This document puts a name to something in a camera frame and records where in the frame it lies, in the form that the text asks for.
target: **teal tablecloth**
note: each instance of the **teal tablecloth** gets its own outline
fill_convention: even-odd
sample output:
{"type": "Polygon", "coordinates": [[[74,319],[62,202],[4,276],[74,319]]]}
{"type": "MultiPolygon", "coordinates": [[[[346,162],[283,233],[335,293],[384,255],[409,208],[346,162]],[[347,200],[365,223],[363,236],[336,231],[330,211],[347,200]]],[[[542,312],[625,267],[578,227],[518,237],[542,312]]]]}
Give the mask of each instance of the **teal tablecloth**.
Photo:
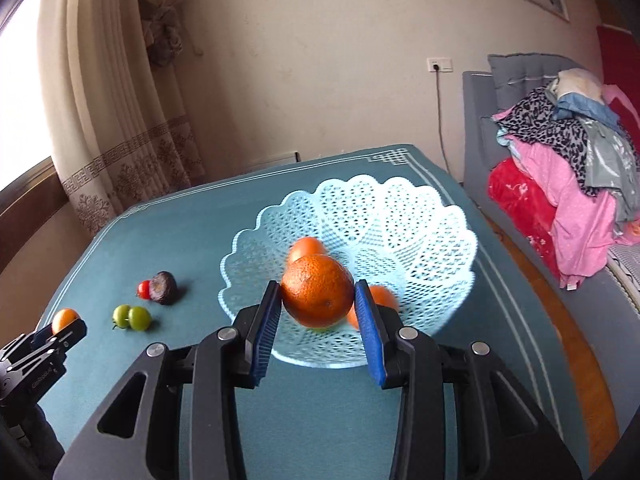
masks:
{"type": "MultiPolygon", "coordinates": [[[[225,286],[220,260],[234,235],[255,227],[259,211],[297,189],[313,192],[328,178],[403,176],[433,186],[455,203],[478,236],[471,294],[438,342],[475,340],[498,352],[556,425],[584,472],[588,446],[580,407],[556,332],[529,283],[464,190],[413,146],[396,145],[281,166],[205,184],[135,206],[108,224],[52,298],[40,322],[76,309],[88,334],[68,354],[67,374],[42,399],[63,446],[145,347],[199,342],[229,320],[218,304],[225,286]],[[146,333],[111,330],[121,303],[140,304],[136,285],[159,270],[187,287],[174,306],[152,304],[159,326],[146,333]]],[[[260,480],[388,478],[398,424],[399,391],[383,392],[366,368],[322,370],[271,359],[255,391],[238,391],[248,477],[260,480]]]]}

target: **cable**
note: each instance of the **cable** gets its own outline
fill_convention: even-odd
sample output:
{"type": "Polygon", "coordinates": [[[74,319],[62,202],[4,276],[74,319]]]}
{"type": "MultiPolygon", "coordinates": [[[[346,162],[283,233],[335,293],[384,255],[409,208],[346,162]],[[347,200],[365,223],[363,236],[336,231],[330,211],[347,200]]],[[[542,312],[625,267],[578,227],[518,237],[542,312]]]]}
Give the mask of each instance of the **cable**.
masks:
{"type": "Polygon", "coordinates": [[[433,69],[436,71],[436,100],[438,102],[438,136],[440,137],[440,151],[442,152],[442,158],[444,159],[444,165],[447,168],[447,173],[451,174],[449,161],[447,160],[447,154],[444,152],[444,140],[442,139],[442,110],[440,108],[440,67],[437,64],[434,64],[433,69]]]}

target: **white line border on tablecloth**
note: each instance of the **white line border on tablecloth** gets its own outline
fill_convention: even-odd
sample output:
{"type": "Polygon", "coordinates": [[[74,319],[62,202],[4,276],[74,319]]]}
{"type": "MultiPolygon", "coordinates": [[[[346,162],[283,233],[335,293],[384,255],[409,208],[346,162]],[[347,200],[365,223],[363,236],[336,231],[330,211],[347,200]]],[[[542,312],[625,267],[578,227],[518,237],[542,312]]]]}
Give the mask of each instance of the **white line border on tablecloth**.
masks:
{"type": "MultiPolygon", "coordinates": [[[[454,203],[453,199],[451,198],[451,196],[449,195],[449,193],[447,192],[445,187],[442,185],[440,180],[437,179],[437,177],[434,176],[433,173],[431,173],[431,171],[429,171],[427,168],[425,168],[423,165],[421,165],[415,159],[415,157],[411,153],[409,153],[408,150],[405,149],[405,148],[396,148],[396,149],[393,149],[393,150],[384,150],[382,152],[373,152],[373,153],[366,153],[366,154],[362,154],[362,155],[346,156],[344,158],[335,158],[335,159],[332,159],[332,160],[325,160],[325,161],[322,161],[322,162],[305,164],[304,166],[293,166],[293,167],[290,167],[290,168],[283,168],[282,170],[271,171],[269,173],[253,174],[251,176],[246,176],[244,178],[238,178],[238,179],[235,179],[235,180],[228,180],[228,181],[224,181],[224,182],[216,182],[216,183],[209,184],[209,185],[198,186],[198,187],[196,187],[194,189],[188,189],[188,190],[185,190],[185,191],[182,191],[182,192],[178,192],[178,193],[175,193],[175,194],[163,197],[163,198],[152,200],[151,202],[146,202],[146,203],[141,204],[141,205],[133,206],[129,210],[125,211],[122,215],[118,216],[117,218],[114,218],[108,225],[106,225],[100,231],[100,233],[98,233],[97,237],[94,238],[94,241],[92,242],[92,244],[89,247],[89,249],[87,249],[85,254],[82,256],[82,258],[78,261],[77,265],[72,270],[70,276],[65,280],[65,283],[64,283],[62,289],[56,295],[56,299],[54,300],[53,305],[47,309],[48,312],[46,313],[46,318],[44,320],[44,323],[42,323],[42,320],[40,320],[40,323],[38,324],[38,326],[42,326],[43,324],[46,325],[46,324],[51,322],[51,319],[52,319],[54,313],[57,311],[58,307],[60,306],[60,302],[62,301],[63,296],[65,295],[65,293],[68,290],[69,286],[73,282],[74,278],[78,275],[78,272],[82,269],[82,267],[84,266],[86,261],[89,259],[89,257],[95,251],[95,248],[103,240],[103,238],[111,230],[111,228],[113,228],[113,226],[116,225],[117,222],[119,222],[119,221],[121,221],[121,220],[123,220],[125,218],[128,218],[129,216],[133,215],[134,213],[137,213],[139,211],[145,210],[148,207],[153,206],[153,205],[161,204],[161,203],[164,203],[164,202],[168,202],[168,201],[175,200],[177,198],[181,198],[181,197],[184,197],[184,196],[189,196],[189,195],[192,195],[192,194],[200,193],[200,192],[203,192],[203,191],[208,191],[208,190],[211,190],[211,189],[217,189],[219,187],[229,186],[231,184],[240,184],[240,183],[243,183],[243,182],[250,182],[252,180],[258,180],[258,179],[266,178],[266,177],[269,177],[269,176],[275,176],[275,175],[284,174],[284,173],[293,173],[293,172],[297,172],[297,171],[309,170],[311,168],[320,168],[322,166],[328,166],[328,165],[331,165],[331,164],[338,164],[338,163],[341,163],[341,162],[349,162],[349,161],[352,161],[352,160],[363,160],[363,159],[369,159],[370,162],[387,162],[387,163],[391,162],[393,164],[407,164],[410,168],[412,168],[412,170],[415,171],[416,174],[418,174],[418,176],[421,177],[421,179],[424,180],[424,182],[426,184],[429,184],[429,185],[436,184],[438,186],[438,188],[440,188],[440,191],[442,192],[442,194],[448,199],[450,204],[454,203]],[[376,156],[380,156],[380,158],[372,160],[372,157],[376,157],[376,156]],[[404,162],[400,162],[399,159],[401,159],[401,158],[404,158],[404,162]]],[[[562,425],[560,423],[558,407],[556,405],[556,398],[554,397],[554,393],[553,393],[553,390],[552,390],[552,387],[551,387],[551,383],[550,383],[550,380],[549,380],[549,377],[548,377],[548,373],[546,371],[546,366],[545,366],[544,359],[542,358],[542,353],[540,352],[540,348],[538,347],[538,344],[537,344],[535,338],[533,337],[533,334],[532,334],[532,332],[530,330],[529,325],[527,324],[527,321],[525,320],[525,318],[524,318],[524,316],[522,314],[522,311],[520,310],[517,302],[515,301],[515,298],[511,294],[511,291],[509,290],[509,287],[507,286],[507,284],[505,283],[505,281],[501,277],[500,273],[498,272],[497,267],[494,264],[494,261],[491,259],[491,257],[487,253],[487,251],[484,248],[484,246],[480,243],[480,240],[478,240],[478,247],[480,248],[482,255],[485,257],[485,259],[489,263],[490,267],[494,271],[495,275],[498,277],[498,280],[500,281],[500,284],[502,285],[502,288],[505,290],[505,292],[506,292],[511,304],[513,305],[513,309],[516,311],[516,314],[518,315],[518,318],[520,319],[520,322],[522,323],[522,325],[524,327],[524,330],[526,331],[527,335],[529,336],[529,339],[530,339],[530,341],[532,343],[532,346],[534,348],[534,351],[536,353],[536,357],[538,358],[538,360],[540,362],[540,367],[541,367],[542,373],[543,373],[544,378],[545,378],[546,386],[548,388],[549,398],[551,400],[551,406],[552,406],[552,409],[553,409],[553,412],[554,412],[554,418],[555,418],[555,422],[556,422],[556,430],[558,430],[558,434],[564,440],[564,434],[562,432],[562,425]]],[[[484,265],[482,264],[482,262],[480,261],[479,258],[478,258],[478,264],[479,264],[479,267],[482,270],[482,273],[484,274],[487,282],[489,283],[489,285],[490,285],[490,287],[492,289],[492,292],[494,293],[494,296],[496,297],[496,300],[498,301],[498,304],[500,304],[500,307],[501,307],[502,312],[504,314],[504,317],[505,317],[505,319],[507,321],[507,324],[509,325],[509,327],[511,329],[511,332],[513,333],[513,336],[516,339],[516,343],[517,343],[518,347],[520,348],[520,352],[522,354],[522,357],[523,357],[523,359],[525,361],[525,364],[527,365],[527,370],[529,371],[529,377],[530,377],[532,385],[533,385],[534,395],[536,397],[536,401],[537,401],[538,405],[540,407],[542,407],[542,398],[540,396],[540,390],[539,390],[539,387],[538,387],[538,382],[536,380],[536,375],[535,375],[535,372],[534,372],[533,367],[531,365],[531,362],[530,362],[530,359],[529,359],[529,355],[527,354],[526,348],[524,348],[524,344],[522,342],[522,339],[520,338],[520,334],[518,333],[518,331],[517,331],[517,329],[515,327],[515,324],[513,322],[513,319],[511,318],[511,316],[510,316],[510,314],[509,314],[509,312],[507,310],[507,307],[505,306],[502,298],[500,297],[500,294],[498,294],[498,291],[497,291],[497,288],[495,286],[495,283],[489,277],[489,274],[487,273],[486,268],[484,267],[484,265]]]]}

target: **gray cushion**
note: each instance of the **gray cushion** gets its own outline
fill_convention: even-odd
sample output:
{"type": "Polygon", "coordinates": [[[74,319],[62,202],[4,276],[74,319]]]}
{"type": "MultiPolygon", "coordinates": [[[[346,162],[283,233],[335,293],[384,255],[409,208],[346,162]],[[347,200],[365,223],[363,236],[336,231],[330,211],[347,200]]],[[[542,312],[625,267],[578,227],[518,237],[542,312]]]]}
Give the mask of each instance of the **gray cushion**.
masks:
{"type": "Polygon", "coordinates": [[[498,108],[508,110],[529,92],[546,86],[561,70],[582,68],[575,61],[555,54],[489,54],[489,65],[494,75],[498,108]]]}
{"type": "Polygon", "coordinates": [[[501,146],[495,140],[497,133],[498,125],[492,121],[491,117],[480,117],[481,149],[484,152],[481,156],[484,157],[486,167],[492,169],[510,154],[508,148],[501,146]]]}

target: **red blanket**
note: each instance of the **red blanket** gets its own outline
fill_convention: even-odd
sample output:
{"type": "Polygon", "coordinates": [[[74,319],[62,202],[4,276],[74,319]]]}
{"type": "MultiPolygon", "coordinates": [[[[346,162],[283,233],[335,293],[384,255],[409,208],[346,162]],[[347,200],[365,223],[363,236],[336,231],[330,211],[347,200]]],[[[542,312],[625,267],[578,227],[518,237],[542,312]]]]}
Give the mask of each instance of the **red blanket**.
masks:
{"type": "Polygon", "coordinates": [[[531,246],[559,281],[556,250],[549,234],[556,208],[548,202],[536,181],[524,175],[509,157],[490,173],[488,194],[507,213],[518,231],[529,239],[531,246]]]}

